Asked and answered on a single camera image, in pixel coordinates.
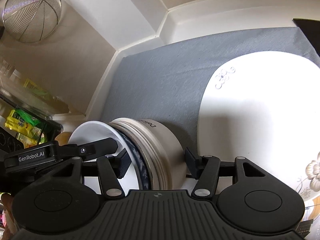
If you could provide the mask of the grey drying mat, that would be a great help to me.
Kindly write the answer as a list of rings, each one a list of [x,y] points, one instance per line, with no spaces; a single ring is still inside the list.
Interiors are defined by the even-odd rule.
[[[212,74],[227,61],[257,51],[283,51],[319,64],[315,48],[297,27],[231,31],[173,43],[122,59],[100,121],[152,119],[195,151],[200,104]]]

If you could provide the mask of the metal mesh strainer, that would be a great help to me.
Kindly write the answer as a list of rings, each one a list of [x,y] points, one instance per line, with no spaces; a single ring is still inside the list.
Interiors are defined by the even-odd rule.
[[[2,22],[15,40],[34,43],[48,37],[56,29],[61,14],[61,0],[7,0]]]

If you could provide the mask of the white floral plate front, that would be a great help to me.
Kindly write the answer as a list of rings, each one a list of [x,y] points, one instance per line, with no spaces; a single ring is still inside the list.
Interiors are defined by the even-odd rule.
[[[245,157],[304,200],[319,196],[319,67],[281,51],[236,57],[214,72],[201,101],[197,148]]]

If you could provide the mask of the white bowl blue pattern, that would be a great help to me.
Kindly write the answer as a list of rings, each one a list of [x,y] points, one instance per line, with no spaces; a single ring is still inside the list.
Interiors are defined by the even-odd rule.
[[[151,178],[142,154],[124,132],[100,121],[81,124],[69,144],[76,144],[85,162],[107,157],[124,193],[152,189]]]

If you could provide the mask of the beige ribbed bowl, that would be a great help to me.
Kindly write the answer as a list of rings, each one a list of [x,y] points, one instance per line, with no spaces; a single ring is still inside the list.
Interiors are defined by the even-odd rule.
[[[117,118],[109,123],[138,148],[154,190],[178,190],[187,173],[184,150],[170,129],[151,119]]]

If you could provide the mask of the yellow green snack packet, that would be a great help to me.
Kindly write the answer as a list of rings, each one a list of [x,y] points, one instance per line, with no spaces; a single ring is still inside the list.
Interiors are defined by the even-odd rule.
[[[17,132],[17,139],[29,148],[47,142],[44,123],[21,109],[13,109],[4,123],[5,127]]]

